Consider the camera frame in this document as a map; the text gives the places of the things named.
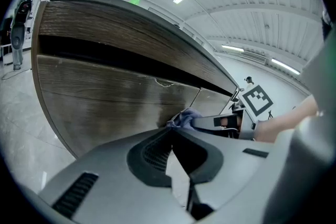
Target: gray pants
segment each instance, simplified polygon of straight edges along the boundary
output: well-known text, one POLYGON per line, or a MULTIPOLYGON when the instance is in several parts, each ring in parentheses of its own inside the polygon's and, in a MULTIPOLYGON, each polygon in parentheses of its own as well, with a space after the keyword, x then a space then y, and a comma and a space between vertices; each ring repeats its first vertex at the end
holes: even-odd
POLYGON ((16 50, 12 46, 14 67, 19 67, 23 61, 22 49, 23 48, 16 50))

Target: wood grain panel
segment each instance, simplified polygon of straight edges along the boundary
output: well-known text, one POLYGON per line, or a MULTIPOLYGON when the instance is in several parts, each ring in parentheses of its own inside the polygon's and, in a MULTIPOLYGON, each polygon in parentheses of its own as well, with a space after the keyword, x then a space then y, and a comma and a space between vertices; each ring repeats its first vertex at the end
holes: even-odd
POLYGON ((236 89, 228 76, 185 39, 144 16, 117 6, 85 1, 49 2, 39 34, 115 46, 184 70, 229 93, 236 89))
POLYGON ((37 64, 48 113, 78 157, 97 145, 163 126, 199 91, 76 60, 39 55, 37 64))
POLYGON ((210 91, 201 89, 191 108, 196 109, 202 116, 219 115, 230 97, 210 91))

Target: cable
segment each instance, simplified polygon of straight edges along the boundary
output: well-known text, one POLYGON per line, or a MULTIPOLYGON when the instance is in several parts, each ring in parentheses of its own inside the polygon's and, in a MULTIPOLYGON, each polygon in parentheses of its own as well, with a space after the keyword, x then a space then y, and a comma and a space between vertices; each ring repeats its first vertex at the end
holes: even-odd
MULTIPOLYGON (((17 76, 17 75, 19 75, 19 74, 21 74, 21 73, 23 73, 23 72, 26 72, 26 71, 28 71, 28 70, 31 70, 31 68, 26 69, 26 70, 23 70, 23 71, 19 72, 18 74, 15 74, 15 75, 13 75, 13 76, 7 78, 7 79, 11 79, 11 78, 13 78, 13 77, 15 77, 15 76, 17 76)), ((6 76, 6 75, 9 74, 9 73, 13 73, 13 72, 15 72, 15 71, 11 71, 11 72, 8 72, 8 73, 4 74, 4 75, 1 77, 1 80, 7 80, 7 79, 4 79, 4 76, 6 76)))

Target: purple fabric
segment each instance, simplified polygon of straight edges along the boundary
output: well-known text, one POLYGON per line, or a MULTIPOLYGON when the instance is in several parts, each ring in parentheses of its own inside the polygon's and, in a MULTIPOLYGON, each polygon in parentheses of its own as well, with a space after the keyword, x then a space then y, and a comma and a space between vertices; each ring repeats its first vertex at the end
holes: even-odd
POLYGON ((202 118, 202 115, 194 109, 187 108, 179 114, 173 116, 170 121, 167 121, 166 127, 183 127, 190 130, 195 130, 191 126, 191 120, 195 118, 202 118))

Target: gray tiled floor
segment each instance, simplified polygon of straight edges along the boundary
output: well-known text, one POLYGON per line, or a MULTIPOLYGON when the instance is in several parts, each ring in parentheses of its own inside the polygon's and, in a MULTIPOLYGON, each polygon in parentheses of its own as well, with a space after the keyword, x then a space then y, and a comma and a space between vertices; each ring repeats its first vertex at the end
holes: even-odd
POLYGON ((14 178, 39 192, 45 182, 75 159, 57 139, 37 99, 30 51, 20 71, 2 67, 0 76, 0 146, 14 178))

